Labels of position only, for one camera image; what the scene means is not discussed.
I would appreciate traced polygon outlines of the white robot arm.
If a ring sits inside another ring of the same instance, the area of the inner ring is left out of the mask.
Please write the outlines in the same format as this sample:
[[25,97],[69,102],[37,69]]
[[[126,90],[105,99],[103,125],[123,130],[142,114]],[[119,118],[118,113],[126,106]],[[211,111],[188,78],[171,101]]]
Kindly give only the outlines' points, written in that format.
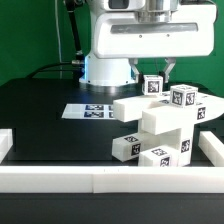
[[120,87],[140,79],[141,58],[163,58],[165,78],[178,57],[207,56],[214,48],[218,7],[213,0],[64,0],[70,20],[88,5],[91,49],[76,46],[80,82]]

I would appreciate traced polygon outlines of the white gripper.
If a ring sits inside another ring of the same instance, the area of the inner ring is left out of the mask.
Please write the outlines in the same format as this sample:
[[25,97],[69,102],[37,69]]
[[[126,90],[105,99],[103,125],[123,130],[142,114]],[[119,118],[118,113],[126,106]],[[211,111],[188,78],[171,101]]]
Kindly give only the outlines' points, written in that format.
[[[91,49],[99,58],[161,58],[206,56],[214,47],[214,4],[181,4],[179,0],[146,0],[143,8],[132,11],[91,4]],[[164,82],[176,64],[166,58]],[[137,59],[130,59],[132,78],[141,83]]]

